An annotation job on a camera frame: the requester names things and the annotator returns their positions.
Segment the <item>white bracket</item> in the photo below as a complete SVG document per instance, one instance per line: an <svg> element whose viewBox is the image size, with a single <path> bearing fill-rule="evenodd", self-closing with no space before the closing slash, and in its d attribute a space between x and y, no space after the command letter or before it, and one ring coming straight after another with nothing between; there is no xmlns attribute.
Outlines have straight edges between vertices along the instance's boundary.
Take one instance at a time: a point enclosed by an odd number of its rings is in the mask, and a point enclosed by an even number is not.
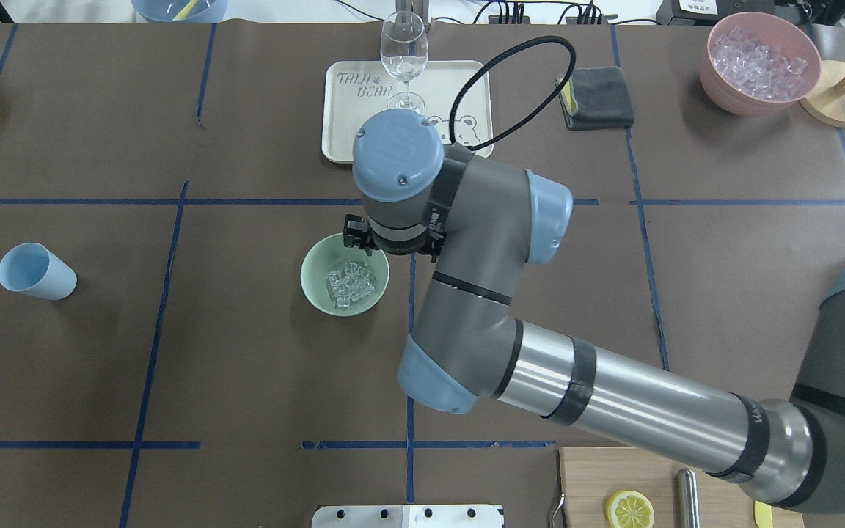
<svg viewBox="0 0 845 528"><path fill-rule="evenodd" d="M504 528L500 505L320 507L312 528Z"/></svg>

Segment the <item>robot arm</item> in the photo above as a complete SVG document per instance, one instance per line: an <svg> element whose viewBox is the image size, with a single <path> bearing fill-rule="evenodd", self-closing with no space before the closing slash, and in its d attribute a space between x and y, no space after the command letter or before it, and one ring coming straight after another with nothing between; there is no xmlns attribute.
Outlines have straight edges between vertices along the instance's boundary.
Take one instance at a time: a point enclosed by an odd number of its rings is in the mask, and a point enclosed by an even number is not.
<svg viewBox="0 0 845 528"><path fill-rule="evenodd" d="M479 397L654 451L739 484L758 501L845 512L845 272L822 305L791 402L725 393L508 315L526 263L549 261L570 191L443 147L412 111L372 117L355 140L368 220L345 243L439 260L399 381L463 414Z"/></svg>

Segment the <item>bear illustration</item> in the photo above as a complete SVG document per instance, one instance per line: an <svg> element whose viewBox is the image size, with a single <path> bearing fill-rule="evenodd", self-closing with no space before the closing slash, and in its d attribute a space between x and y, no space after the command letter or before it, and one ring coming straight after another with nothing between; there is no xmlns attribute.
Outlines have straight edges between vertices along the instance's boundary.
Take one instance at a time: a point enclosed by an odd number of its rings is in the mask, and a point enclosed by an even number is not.
<svg viewBox="0 0 845 528"><path fill-rule="evenodd" d="M430 116L429 123L436 126L439 131L439 137L442 138L442 143L449 144L449 120L443 120L439 116ZM475 125L478 121L472 116L462 116L456 118L456 141L471 147L474 144L479 144L480 140L475 133Z"/></svg>

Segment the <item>metal cylinder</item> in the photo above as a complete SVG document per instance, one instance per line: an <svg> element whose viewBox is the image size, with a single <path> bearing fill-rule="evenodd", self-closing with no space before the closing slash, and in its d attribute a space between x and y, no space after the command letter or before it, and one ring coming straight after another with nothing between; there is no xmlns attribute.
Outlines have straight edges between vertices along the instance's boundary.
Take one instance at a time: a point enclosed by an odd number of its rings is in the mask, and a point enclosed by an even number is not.
<svg viewBox="0 0 845 528"><path fill-rule="evenodd" d="M683 468L677 472L678 517L681 528L700 528L700 497L697 494L697 474Z"/></svg>
<svg viewBox="0 0 845 528"><path fill-rule="evenodd" d="M545 417L563 401L572 371L572 339L523 323L517 362L497 399Z"/></svg>
<svg viewBox="0 0 845 528"><path fill-rule="evenodd" d="M745 405L707 387L596 347L596 390L574 427L708 472L742 454Z"/></svg>

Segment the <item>cutting board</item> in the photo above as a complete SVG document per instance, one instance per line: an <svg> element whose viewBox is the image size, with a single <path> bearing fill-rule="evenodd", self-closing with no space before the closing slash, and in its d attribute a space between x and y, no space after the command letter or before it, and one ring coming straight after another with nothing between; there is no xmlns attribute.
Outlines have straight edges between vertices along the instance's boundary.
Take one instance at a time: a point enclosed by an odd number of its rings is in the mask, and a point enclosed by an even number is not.
<svg viewBox="0 0 845 528"><path fill-rule="evenodd" d="M684 464L634 447L561 447L560 481L570 528L608 528L604 502L619 489L636 489L654 505L654 528L680 526L677 471ZM754 501L737 485L697 472L700 521L711 528L755 528ZM804 528L801 514L772 508L775 528Z"/></svg>

